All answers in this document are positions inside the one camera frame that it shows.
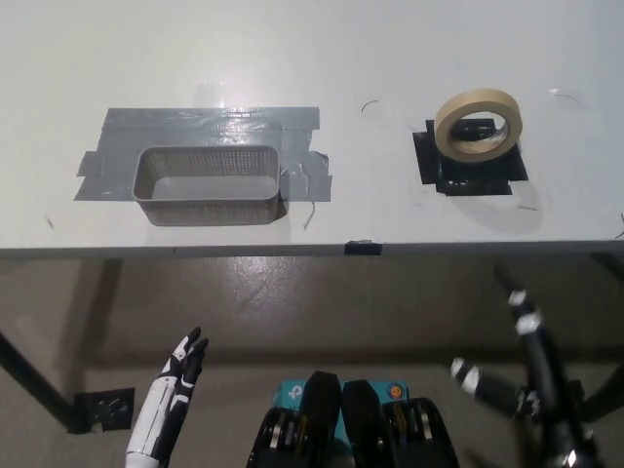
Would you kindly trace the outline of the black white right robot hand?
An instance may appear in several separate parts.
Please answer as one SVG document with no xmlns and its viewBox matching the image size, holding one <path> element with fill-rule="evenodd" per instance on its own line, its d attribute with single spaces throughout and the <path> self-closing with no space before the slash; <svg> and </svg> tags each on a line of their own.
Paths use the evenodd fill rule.
<svg viewBox="0 0 624 468">
<path fill-rule="evenodd" d="M 544 467 L 601 467 L 593 436 L 578 416 L 559 350 L 539 307 L 504 267 L 495 266 L 494 276 L 507 294 L 525 353 L 527 386 L 516 387 L 462 358 L 452 361 L 451 377 L 468 395 L 513 419 L 524 415 L 531 404 L 531 415 L 541 428 L 540 461 Z"/>
</svg>

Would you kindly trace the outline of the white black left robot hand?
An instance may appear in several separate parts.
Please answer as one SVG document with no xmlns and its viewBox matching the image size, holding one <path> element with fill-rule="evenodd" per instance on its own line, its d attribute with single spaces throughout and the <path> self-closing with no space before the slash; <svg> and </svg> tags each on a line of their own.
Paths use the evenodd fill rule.
<svg viewBox="0 0 624 468">
<path fill-rule="evenodd" d="M 194 328 L 152 382 L 125 455 L 127 468 L 167 467 L 188 413 L 209 340 Z"/>
</svg>

